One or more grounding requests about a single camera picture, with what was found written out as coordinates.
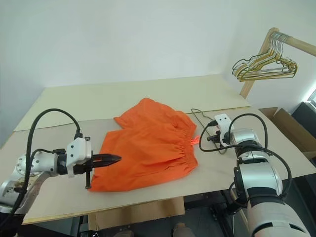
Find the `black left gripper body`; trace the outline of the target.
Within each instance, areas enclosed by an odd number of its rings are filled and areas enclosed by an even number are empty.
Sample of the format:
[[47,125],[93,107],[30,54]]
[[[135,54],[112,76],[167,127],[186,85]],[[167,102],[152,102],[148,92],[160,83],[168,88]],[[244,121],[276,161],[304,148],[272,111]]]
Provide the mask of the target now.
[[86,175],[86,189],[91,188],[91,172],[93,170],[93,161],[89,159],[87,162],[83,164],[76,164],[74,167],[74,174],[79,175],[79,174],[84,174]]

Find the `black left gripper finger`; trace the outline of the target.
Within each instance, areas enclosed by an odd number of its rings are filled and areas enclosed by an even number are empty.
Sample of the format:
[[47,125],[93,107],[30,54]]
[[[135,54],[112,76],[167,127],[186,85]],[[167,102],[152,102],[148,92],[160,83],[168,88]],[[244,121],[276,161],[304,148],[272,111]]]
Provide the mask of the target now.
[[93,162],[93,167],[94,168],[99,168],[99,167],[107,167],[110,166],[112,164],[117,163],[118,161],[115,160],[110,160],[110,161],[94,161]]
[[121,157],[113,154],[94,154],[94,161],[120,161]]

